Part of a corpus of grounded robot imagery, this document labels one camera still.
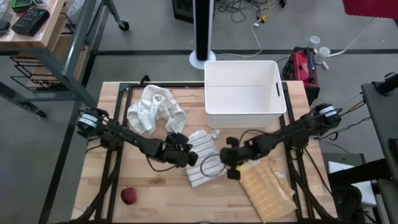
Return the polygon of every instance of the apple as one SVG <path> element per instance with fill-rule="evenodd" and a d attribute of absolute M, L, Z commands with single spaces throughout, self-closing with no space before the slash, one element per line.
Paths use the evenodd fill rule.
<path fill-rule="evenodd" d="M 127 187 L 122 190 L 120 197 L 126 205 L 134 204 L 137 202 L 137 191 L 134 187 Z"/>

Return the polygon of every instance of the red fabric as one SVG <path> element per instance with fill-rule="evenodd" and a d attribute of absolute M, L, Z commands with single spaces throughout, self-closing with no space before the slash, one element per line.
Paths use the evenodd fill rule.
<path fill-rule="evenodd" d="M 398 19 L 398 0 L 343 0 L 343 4 L 348 15 Z"/>

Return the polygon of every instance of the white plastic bin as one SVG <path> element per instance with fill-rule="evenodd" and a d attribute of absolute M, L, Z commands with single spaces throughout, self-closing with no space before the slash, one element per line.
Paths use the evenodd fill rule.
<path fill-rule="evenodd" d="M 205 109 L 211 128 L 263 128 L 286 112 L 274 61 L 205 64 Z"/>

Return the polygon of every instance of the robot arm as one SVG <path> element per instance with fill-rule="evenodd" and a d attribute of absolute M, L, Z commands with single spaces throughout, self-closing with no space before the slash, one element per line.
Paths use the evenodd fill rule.
<path fill-rule="evenodd" d="M 83 114 L 77 122 L 78 134 L 84 138 L 99 137 L 101 144 L 108 149 L 118 149 L 126 141 L 138 147 L 148 158 L 177 167 L 194 166 L 198 159 L 196 153 L 190 152 L 192 145 L 187 144 L 188 138 L 183 134 L 168 133 L 165 141 L 147 139 L 109 118 L 105 110 L 90 108 L 80 112 Z"/>
<path fill-rule="evenodd" d="M 300 119 L 281 128 L 274 133 L 264 133 L 244 141 L 240 147 L 236 138 L 228 138 L 227 144 L 220 151 L 221 162 L 229 167 L 229 179 L 240 179 L 240 172 L 236 169 L 247 160 L 256 160 L 267 156 L 278 143 L 289 140 L 294 148 L 305 148 L 311 135 L 322 135 L 337 127 L 341 118 L 332 105 L 322 104 L 316 106 Z"/>

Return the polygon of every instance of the gray floor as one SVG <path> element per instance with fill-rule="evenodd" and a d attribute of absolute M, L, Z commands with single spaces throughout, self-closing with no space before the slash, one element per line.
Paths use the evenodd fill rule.
<path fill-rule="evenodd" d="M 115 0 L 115 3 L 120 15 L 129 20 L 131 31 L 120 32 L 109 18 L 101 44 L 103 50 L 186 49 L 187 43 L 193 40 L 192 25 L 173 18 L 170 1 Z M 235 24 L 229 14 L 216 12 L 213 49 L 257 49 L 251 33 L 254 13 L 247 10 L 245 14 L 248 18 Z M 368 17 L 346 15 L 341 1 L 289 1 L 285 9 L 278 6 L 272 8 L 268 22 L 258 27 L 256 33 L 263 49 L 305 46 L 311 35 L 319 36 L 321 45 L 342 49 L 369 21 Z M 393 20 L 376 19 L 352 49 L 397 49 L 397 39 L 398 30 Z M 282 57 L 286 55 L 260 55 L 250 59 L 278 60 Z M 219 60 L 242 59 L 219 57 Z M 321 93 L 316 103 L 342 105 L 360 91 L 362 83 L 379 80 L 386 73 L 396 71 L 397 60 L 398 55 L 342 55 L 329 58 L 330 70 L 318 69 Z M 0 65 L 4 74 L 0 80 L 29 96 L 21 86 L 9 79 L 10 75 L 17 74 L 11 60 L 2 57 Z M 87 89 L 98 98 L 102 82 L 138 81 L 143 75 L 159 81 L 203 80 L 203 73 L 188 64 L 187 56 L 97 57 Z M 48 114 L 48 120 L 38 120 L 0 98 L 0 142 L 3 145 L 0 150 L 1 223 L 35 223 L 38 220 L 73 103 L 38 105 Z M 340 127 L 356 123 L 366 116 L 367 109 L 361 108 L 345 116 Z M 341 134 L 335 143 L 350 152 L 364 153 L 367 161 L 382 158 L 371 121 Z M 334 146 L 324 143 L 321 146 L 324 152 L 339 152 Z M 66 221 L 70 217 L 84 150 L 84 140 L 74 136 L 51 222 Z"/>

